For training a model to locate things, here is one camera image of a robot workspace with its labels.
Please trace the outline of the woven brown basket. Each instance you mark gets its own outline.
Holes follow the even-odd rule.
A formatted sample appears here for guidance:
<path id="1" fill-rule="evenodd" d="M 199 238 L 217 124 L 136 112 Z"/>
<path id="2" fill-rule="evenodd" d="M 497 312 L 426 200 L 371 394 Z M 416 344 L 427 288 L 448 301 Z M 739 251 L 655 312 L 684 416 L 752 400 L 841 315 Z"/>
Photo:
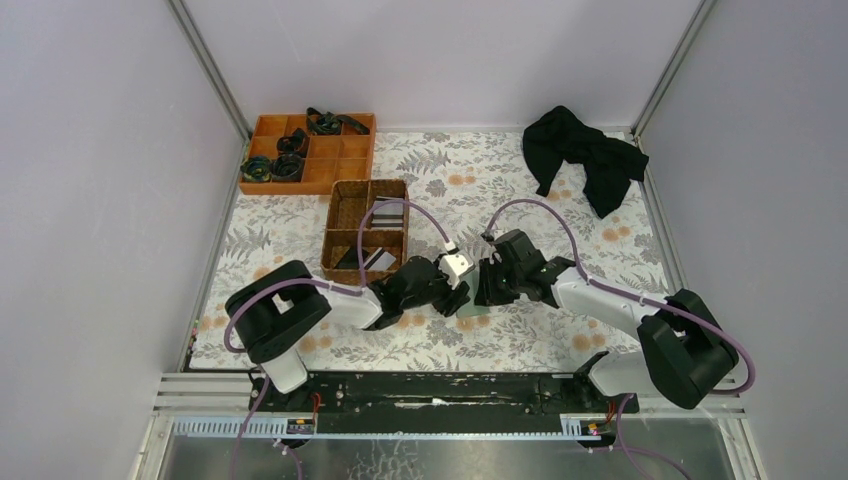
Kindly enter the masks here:
<path id="1" fill-rule="evenodd" d="M 377 196 L 409 198 L 406 182 L 401 179 L 339 180 L 331 190 L 328 216 L 324 233 L 320 266 L 325 278 L 347 285 L 358 286 L 361 278 L 358 270 L 338 270 L 334 266 L 350 247 L 370 253 L 385 248 L 397 257 L 389 271 L 366 271 L 368 281 L 381 280 L 393 274 L 407 259 L 409 210 L 405 206 L 402 229 L 373 229 L 371 218 L 365 217 L 374 206 Z"/>

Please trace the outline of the green card holder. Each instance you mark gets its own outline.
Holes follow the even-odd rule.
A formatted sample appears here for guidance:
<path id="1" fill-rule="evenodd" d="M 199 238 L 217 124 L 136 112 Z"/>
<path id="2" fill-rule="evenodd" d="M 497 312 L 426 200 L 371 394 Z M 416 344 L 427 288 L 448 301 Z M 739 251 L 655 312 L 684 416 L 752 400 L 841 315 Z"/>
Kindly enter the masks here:
<path id="1" fill-rule="evenodd" d="M 482 315 L 488 315 L 490 313 L 489 307 L 480 306 L 475 303 L 477 291 L 478 287 L 476 285 L 469 285 L 469 300 L 457 310 L 456 316 L 458 318 L 478 317 Z"/>

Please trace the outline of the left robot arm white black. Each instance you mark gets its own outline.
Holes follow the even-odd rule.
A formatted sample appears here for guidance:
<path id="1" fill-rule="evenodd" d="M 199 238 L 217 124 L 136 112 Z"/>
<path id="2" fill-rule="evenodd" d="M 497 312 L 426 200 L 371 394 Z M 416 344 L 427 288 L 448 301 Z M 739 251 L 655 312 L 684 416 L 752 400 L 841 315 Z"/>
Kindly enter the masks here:
<path id="1" fill-rule="evenodd" d="M 470 301 L 465 278 L 473 270 L 459 252 L 435 261 L 414 256 L 385 279 L 355 288 L 315 278 L 303 262 L 290 261 L 227 300 L 224 347 L 247 354 L 278 392 L 288 394 L 309 379 L 297 345 L 320 321 L 379 331 L 426 305 L 449 317 Z"/>

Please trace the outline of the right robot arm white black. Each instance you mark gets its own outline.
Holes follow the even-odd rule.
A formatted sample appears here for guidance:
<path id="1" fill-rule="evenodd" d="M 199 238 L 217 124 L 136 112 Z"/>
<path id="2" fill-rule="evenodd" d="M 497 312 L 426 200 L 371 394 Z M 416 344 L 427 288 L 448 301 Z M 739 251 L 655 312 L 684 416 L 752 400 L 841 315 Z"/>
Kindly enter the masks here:
<path id="1" fill-rule="evenodd" d="M 476 303 L 500 306 L 526 299 L 564 308 L 639 343 L 637 352 L 602 352 L 575 371 L 604 397 L 654 394 L 692 410 L 739 363 L 737 348 L 719 335 L 714 316 L 690 290 L 656 297 L 602 287 L 582 274 L 576 261 L 545 258 L 521 230 L 482 237 L 494 252 L 479 263 Z"/>

